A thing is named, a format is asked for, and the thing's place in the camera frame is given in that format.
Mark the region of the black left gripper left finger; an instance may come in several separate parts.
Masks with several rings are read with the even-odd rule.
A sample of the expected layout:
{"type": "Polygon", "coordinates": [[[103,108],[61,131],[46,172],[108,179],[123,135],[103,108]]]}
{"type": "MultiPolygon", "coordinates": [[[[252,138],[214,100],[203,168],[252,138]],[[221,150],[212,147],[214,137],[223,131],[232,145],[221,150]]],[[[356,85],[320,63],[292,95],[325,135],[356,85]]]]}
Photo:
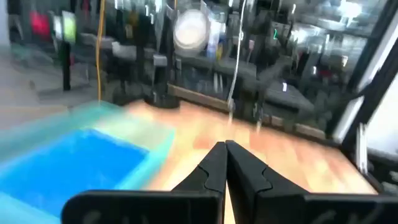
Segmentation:
{"type": "Polygon", "coordinates": [[[218,142],[171,191],[88,190],[66,202],[61,223],[222,223],[226,175],[227,148],[218,142]]]}

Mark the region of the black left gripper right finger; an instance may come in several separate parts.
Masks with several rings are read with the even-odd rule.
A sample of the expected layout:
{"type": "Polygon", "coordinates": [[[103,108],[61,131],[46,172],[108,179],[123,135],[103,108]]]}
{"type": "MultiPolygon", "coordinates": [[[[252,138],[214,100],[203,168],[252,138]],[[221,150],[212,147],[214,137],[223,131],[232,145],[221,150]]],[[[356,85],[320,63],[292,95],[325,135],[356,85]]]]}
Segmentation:
{"type": "Polygon", "coordinates": [[[306,191],[234,141],[227,141],[236,223],[397,224],[397,197],[306,191]]]}

